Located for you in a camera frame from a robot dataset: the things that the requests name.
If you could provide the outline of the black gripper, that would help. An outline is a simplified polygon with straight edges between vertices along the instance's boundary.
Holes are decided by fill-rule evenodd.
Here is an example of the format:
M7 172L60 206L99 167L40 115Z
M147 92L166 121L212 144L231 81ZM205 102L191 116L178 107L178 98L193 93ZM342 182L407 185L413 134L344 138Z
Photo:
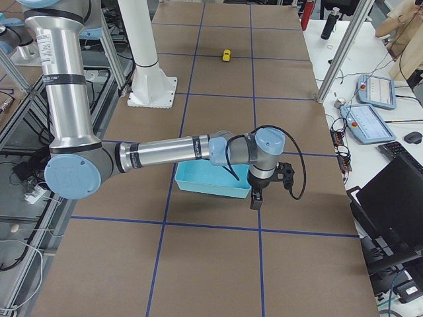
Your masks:
M260 210L263 203L262 191L264 188L269 186L270 182L275 181L275 176L272 175L269 178L258 178L252 174L252 172L248 172L248 183L252 188L252 192L250 194L250 208Z

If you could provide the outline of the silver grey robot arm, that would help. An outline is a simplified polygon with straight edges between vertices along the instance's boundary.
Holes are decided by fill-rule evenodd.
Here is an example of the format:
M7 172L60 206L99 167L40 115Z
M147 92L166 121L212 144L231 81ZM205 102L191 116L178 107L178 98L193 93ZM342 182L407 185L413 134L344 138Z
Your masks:
M97 26L98 1L23 1L25 23L38 43L43 82L54 127L51 157L44 170L49 188L66 199L94 194L109 178L133 169L208 160L232 171L249 166L251 208L259 209L271 182L293 187L293 168L278 161L286 132L265 125L235 136L227 131L149 143L102 142L93 131L79 37Z

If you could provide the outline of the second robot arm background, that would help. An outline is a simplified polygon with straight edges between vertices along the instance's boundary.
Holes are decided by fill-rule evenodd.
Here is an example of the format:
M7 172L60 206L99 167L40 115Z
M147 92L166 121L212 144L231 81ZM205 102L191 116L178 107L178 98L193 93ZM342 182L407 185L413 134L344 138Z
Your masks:
M1 13L1 49L15 65L41 66L39 49L27 27L19 18Z

